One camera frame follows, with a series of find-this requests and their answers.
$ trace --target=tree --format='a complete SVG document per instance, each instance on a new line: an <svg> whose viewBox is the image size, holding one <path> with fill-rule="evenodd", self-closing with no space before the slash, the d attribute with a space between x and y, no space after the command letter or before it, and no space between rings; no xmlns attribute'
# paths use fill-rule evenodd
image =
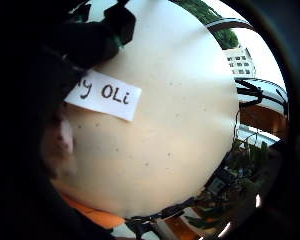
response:
<svg viewBox="0 0 300 240"><path fill-rule="evenodd" d="M208 24L222 18L213 8L201 0L170 0L194 15L201 23ZM231 29L220 30L213 33L223 50L235 48L239 41Z"/></svg>

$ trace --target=sky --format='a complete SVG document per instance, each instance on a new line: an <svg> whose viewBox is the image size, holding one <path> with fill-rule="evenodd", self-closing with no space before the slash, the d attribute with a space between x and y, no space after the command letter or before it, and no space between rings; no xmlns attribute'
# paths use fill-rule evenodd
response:
<svg viewBox="0 0 300 240"><path fill-rule="evenodd" d="M203 1L222 17L245 19L235 10L219 0ZM247 47L251 54L256 67L256 78L274 82L286 89L278 64L262 37L256 32L248 29L236 28L233 29L233 31L237 35L239 43L243 47Z"/></svg>

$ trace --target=white building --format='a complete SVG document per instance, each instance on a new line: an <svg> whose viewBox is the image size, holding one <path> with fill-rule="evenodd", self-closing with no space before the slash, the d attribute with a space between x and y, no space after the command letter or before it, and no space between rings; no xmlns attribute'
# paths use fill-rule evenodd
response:
<svg viewBox="0 0 300 240"><path fill-rule="evenodd" d="M224 53L236 78L255 78L256 69L247 48L239 46L224 50Z"/></svg>

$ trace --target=white curved surface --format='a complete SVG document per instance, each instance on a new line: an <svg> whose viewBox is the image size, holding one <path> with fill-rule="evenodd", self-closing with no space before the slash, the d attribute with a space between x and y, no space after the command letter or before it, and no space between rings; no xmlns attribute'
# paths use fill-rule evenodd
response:
<svg viewBox="0 0 300 240"><path fill-rule="evenodd" d="M283 99L288 102L288 96L287 96L287 92L280 87L279 85L277 85L276 83L272 83L270 81L265 81L265 80L261 80L261 79L250 79L250 80L245 80L248 83L251 83L252 85L261 88L262 90L262 94L268 97L272 97L280 102L283 102ZM279 96L279 94L276 92L276 90L279 90L279 92L282 94L282 97ZM247 95L238 95L239 101L242 102L249 102L252 100L256 100L256 97L253 96L247 96ZM261 103L259 103L258 105L271 109L277 113L280 113L281 115L284 115L284 109L283 106L273 102L271 100L268 99L262 99Z"/></svg>
<svg viewBox="0 0 300 240"><path fill-rule="evenodd" d="M116 1L93 1L90 19ZM154 214L202 189L230 149L235 83L213 36L187 11L131 0L134 39L95 69L143 92L133 122L70 106L75 176L55 186L122 217Z"/></svg>

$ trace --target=white paper label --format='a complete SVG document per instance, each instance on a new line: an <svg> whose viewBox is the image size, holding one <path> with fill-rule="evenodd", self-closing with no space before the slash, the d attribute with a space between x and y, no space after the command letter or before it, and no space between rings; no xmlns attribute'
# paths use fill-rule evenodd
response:
<svg viewBox="0 0 300 240"><path fill-rule="evenodd" d="M132 121L141 91L141 88L89 70L65 101Z"/></svg>

